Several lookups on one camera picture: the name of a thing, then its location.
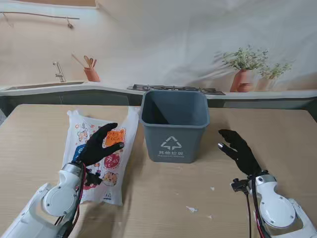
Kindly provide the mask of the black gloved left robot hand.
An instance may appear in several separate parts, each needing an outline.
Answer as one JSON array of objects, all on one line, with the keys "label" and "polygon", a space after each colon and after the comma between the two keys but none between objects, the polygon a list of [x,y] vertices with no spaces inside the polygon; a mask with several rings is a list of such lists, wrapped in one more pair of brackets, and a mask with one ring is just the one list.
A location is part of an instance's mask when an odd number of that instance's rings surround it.
[{"label": "black gloved left robot hand", "polygon": [[103,147],[103,141],[107,134],[117,126],[118,123],[108,123],[99,128],[87,141],[79,155],[72,160],[72,163],[78,165],[83,163],[87,167],[122,149],[124,147],[123,142],[115,143],[109,147]]}]

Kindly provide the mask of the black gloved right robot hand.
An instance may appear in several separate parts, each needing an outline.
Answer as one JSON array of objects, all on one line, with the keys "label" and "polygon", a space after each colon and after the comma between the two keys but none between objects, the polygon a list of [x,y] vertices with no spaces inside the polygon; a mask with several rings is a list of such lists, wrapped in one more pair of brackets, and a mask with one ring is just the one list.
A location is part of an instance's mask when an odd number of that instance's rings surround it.
[{"label": "black gloved right robot hand", "polygon": [[255,176],[262,172],[251,148],[247,142],[236,132],[229,129],[220,129],[218,133],[229,144],[218,144],[218,148],[235,161],[241,172],[247,176]]}]

